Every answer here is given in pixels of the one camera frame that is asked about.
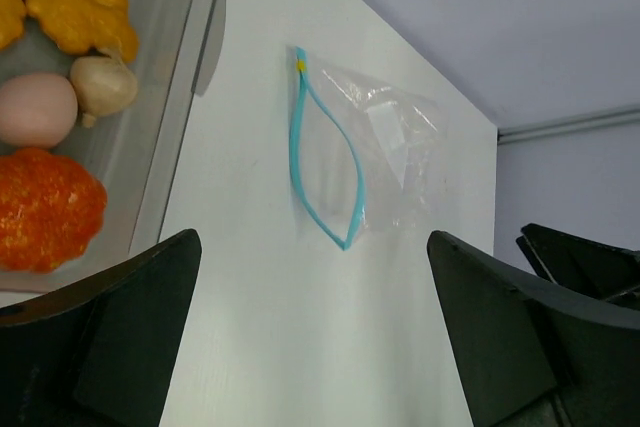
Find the golden fake pastry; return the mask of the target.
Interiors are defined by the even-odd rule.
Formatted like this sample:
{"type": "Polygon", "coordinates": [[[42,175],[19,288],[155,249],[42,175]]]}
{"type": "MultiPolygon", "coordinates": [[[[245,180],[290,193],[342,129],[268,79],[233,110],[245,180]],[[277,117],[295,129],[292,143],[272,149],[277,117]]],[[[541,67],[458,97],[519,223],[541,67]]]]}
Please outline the golden fake pastry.
{"type": "Polygon", "coordinates": [[[109,50],[130,63],[137,57],[139,40],[128,10],[128,0],[1,0],[1,47],[24,35],[30,17],[66,54],[109,50]]]}

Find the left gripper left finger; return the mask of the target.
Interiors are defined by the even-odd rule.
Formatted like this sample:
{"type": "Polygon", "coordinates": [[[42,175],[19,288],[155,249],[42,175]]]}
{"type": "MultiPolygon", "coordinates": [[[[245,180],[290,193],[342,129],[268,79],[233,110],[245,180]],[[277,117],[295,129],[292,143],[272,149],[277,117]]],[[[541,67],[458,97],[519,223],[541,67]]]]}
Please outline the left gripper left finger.
{"type": "Polygon", "coordinates": [[[1,310],[4,426],[156,426],[199,271],[186,229],[1,310]]]}

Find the peach fake egg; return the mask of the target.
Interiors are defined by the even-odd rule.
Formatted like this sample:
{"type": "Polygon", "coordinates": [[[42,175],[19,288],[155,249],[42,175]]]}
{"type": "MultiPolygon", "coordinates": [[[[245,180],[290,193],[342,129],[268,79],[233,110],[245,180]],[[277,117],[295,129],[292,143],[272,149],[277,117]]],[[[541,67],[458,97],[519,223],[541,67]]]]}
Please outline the peach fake egg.
{"type": "Polygon", "coordinates": [[[14,147],[52,148],[76,123],[78,102],[63,76],[33,73],[1,85],[1,141],[14,147]]]}

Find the zip top bag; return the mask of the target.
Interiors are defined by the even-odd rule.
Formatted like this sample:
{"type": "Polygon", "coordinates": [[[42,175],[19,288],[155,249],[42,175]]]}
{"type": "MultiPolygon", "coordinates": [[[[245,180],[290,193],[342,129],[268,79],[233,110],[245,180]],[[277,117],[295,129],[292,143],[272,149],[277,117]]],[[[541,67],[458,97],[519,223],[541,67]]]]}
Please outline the zip top bag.
{"type": "Polygon", "coordinates": [[[289,171],[306,214],[339,249],[409,230],[440,202],[446,112],[432,99],[293,50],[289,171]]]}

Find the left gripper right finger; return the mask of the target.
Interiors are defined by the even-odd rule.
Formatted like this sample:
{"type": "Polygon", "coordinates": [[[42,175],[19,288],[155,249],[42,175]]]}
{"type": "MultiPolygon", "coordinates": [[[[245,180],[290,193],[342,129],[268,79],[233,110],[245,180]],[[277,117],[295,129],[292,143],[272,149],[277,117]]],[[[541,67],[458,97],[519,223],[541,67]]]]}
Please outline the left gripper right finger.
{"type": "Polygon", "coordinates": [[[444,231],[426,250],[474,425],[638,425],[637,299],[583,295],[444,231]]]}

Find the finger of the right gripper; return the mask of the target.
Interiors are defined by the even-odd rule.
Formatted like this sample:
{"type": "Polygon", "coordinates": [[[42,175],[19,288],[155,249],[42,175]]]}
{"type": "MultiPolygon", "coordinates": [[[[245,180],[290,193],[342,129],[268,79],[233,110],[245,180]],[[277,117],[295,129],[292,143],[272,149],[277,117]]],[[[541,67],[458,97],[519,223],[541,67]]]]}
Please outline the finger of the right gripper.
{"type": "Polygon", "coordinates": [[[516,243],[535,273],[608,303],[639,301],[639,253],[538,224],[521,229],[516,243]]]}

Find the clear plastic container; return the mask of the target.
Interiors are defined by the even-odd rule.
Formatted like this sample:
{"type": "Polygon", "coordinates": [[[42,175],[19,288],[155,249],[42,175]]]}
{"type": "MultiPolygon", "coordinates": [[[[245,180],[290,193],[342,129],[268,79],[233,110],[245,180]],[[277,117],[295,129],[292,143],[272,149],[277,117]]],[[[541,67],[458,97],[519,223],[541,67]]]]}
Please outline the clear plastic container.
{"type": "Polygon", "coordinates": [[[136,102],[92,128],[75,128],[58,147],[104,185],[102,230],[82,257],[50,274],[3,272],[3,290],[46,293],[157,243],[192,100],[216,68],[223,11],[224,0],[129,0],[139,38],[136,102]]]}

